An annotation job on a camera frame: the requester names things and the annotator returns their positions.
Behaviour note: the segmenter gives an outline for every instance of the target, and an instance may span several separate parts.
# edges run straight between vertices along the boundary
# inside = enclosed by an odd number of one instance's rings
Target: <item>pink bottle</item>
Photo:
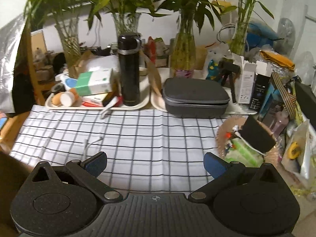
[[[275,119],[270,127],[270,130],[272,133],[274,133],[275,137],[278,137],[283,129],[288,125],[288,123],[289,113],[286,109],[283,109],[283,111],[279,111],[275,114]]]

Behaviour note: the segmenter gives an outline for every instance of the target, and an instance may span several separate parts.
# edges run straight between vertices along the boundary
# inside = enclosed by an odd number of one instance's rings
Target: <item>checkered tablecloth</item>
[[[24,122],[10,155],[35,166],[83,160],[84,143],[92,143],[87,158],[99,151],[108,157],[99,180],[125,194],[190,192],[213,178],[203,167],[206,152],[217,153],[215,135],[220,119],[175,118],[158,110],[51,111],[35,105]]]

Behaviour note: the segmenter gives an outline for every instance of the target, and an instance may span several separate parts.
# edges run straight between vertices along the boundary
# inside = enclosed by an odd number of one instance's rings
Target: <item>glass vase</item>
[[[69,76],[78,78],[75,64],[81,57],[79,40],[78,40],[78,21],[79,17],[62,20],[55,25],[58,31],[68,66]]]
[[[172,45],[170,76],[191,78],[195,66],[195,41],[193,35],[194,12],[180,11],[178,33]]]
[[[244,22],[237,22],[235,33],[230,43],[230,51],[240,56],[244,56],[245,43],[247,38],[248,24]]]
[[[122,33],[138,33],[140,13],[113,13],[116,36]]]

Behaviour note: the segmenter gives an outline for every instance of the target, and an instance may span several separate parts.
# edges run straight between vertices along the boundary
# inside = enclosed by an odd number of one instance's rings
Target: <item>green and white box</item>
[[[112,69],[81,73],[75,87],[76,91],[79,96],[112,92],[112,76]]]

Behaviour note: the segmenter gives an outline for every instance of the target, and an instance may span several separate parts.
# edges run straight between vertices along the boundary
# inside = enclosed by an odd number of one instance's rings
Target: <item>black tape roll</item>
[[[55,84],[52,88],[51,88],[51,92],[53,94],[58,94],[59,92],[65,92],[66,89],[65,89],[65,86],[63,83],[58,83],[58,84]]]

